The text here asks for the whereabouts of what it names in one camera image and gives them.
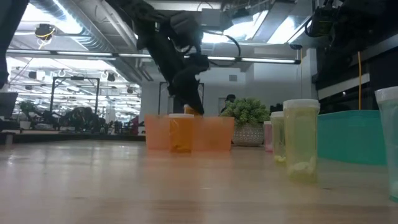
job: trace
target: white lid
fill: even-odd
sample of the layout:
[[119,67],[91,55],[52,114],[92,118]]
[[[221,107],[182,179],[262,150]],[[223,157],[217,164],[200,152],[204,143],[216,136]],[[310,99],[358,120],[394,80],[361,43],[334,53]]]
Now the white lid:
[[313,99],[287,100],[284,102],[284,109],[287,108],[316,108],[319,109],[319,101]]
[[398,86],[384,88],[378,91],[375,91],[377,103],[382,103],[388,100],[396,100],[398,99]]
[[272,112],[271,113],[271,118],[281,118],[284,116],[283,111],[278,111],[278,112]]
[[193,114],[169,114],[169,118],[194,118]]

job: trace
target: person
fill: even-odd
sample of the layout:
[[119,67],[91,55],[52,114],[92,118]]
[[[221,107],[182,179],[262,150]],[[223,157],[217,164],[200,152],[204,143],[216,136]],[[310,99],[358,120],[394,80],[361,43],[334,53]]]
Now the person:
[[222,113],[224,112],[224,110],[226,109],[227,102],[233,103],[233,102],[235,101],[235,99],[236,99],[236,96],[235,96],[234,94],[229,94],[228,96],[226,96],[226,99],[225,99],[225,107],[221,110],[221,114],[222,114]]

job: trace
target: clear plastic cup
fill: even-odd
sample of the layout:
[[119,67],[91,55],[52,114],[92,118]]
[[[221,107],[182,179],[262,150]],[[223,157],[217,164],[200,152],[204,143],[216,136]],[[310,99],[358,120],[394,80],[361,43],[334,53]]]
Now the clear plastic cup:
[[284,102],[286,166],[290,180],[317,181],[318,100]]
[[286,163],[285,150],[285,118],[284,112],[271,113],[272,123],[272,145],[274,148],[274,161],[277,164]]
[[170,114],[170,148],[172,152],[192,152],[193,114]]
[[273,152],[272,147],[272,124],[270,121],[264,122],[264,148],[266,152]]
[[398,86],[375,92],[386,144],[391,200],[398,202]]

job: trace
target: ceiling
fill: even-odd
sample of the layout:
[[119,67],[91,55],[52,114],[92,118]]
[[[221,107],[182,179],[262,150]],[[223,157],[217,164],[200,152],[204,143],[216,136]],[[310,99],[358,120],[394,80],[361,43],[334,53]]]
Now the ceiling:
[[[219,0],[207,3],[200,1],[154,1],[148,0],[156,9],[161,10],[164,14],[174,13],[174,10],[189,10],[200,19],[200,12],[203,8],[220,7]],[[292,50],[289,45],[284,44],[288,39],[297,32],[297,28],[311,14],[311,0],[297,1],[275,1],[265,0],[258,1],[259,4],[267,4],[264,9],[266,13],[258,12],[256,18],[253,17],[250,31],[252,38],[239,41],[242,57],[269,57],[269,58],[285,58],[293,59],[297,57],[297,52]],[[12,41],[10,48],[13,49],[42,49],[42,50],[64,50],[64,51],[95,51],[95,52],[118,52],[131,53],[137,52],[136,38],[133,31],[122,22],[116,12],[102,0],[31,0],[24,17],[18,27],[16,35]],[[230,1],[229,7],[249,6],[250,1]],[[60,7],[61,13],[64,13],[62,20],[57,17],[57,13],[51,11],[51,7]],[[56,25],[57,30],[51,39],[51,42],[38,40],[34,35],[35,28],[39,24]],[[88,45],[87,41],[91,41],[93,46]],[[305,42],[305,38],[300,36],[297,38]],[[202,44],[202,52],[211,56],[234,57],[238,51],[234,44],[230,42],[209,42],[204,41]],[[135,58],[116,58],[115,60],[98,60],[90,58],[90,60],[62,59],[62,58],[29,58],[29,57],[13,57],[7,58],[11,65],[10,88],[21,93],[36,93],[37,95],[20,97],[21,99],[38,99],[41,95],[42,107],[48,108],[48,94],[51,91],[52,77],[58,76],[59,73],[65,73],[65,77],[74,75],[84,76],[86,78],[99,78],[102,88],[100,94],[100,106],[106,106],[107,102],[113,102],[117,107],[123,108],[124,101],[139,101],[141,91],[139,85],[142,82],[163,81],[162,75],[159,73],[156,64],[151,59],[135,59]],[[240,68],[245,72],[250,63],[237,63],[234,67]],[[31,79],[28,77],[29,72],[39,71],[45,74],[41,80]],[[115,82],[108,82],[105,74],[115,73]],[[60,85],[56,93],[59,94],[56,100],[65,99],[62,94],[85,95],[84,99],[79,102],[83,105],[93,106],[92,95],[95,89],[90,87],[93,85],[90,81],[65,81],[67,85],[79,88],[79,92],[73,92],[67,88],[67,85]],[[31,84],[33,90],[26,90],[25,86]],[[127,87],[134,87],[134,93],[126,93]],[[133,110],[120,109],[118,115],[128,113],[139,113],[139,106],[134,105]]]

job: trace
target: air vent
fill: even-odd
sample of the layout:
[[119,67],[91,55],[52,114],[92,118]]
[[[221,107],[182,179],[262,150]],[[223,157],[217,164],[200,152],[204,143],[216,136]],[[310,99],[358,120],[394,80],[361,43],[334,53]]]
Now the air vent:
[[229,75],[229,81],[230,82],[237,82],[238,81],[238,76],[237,75]]

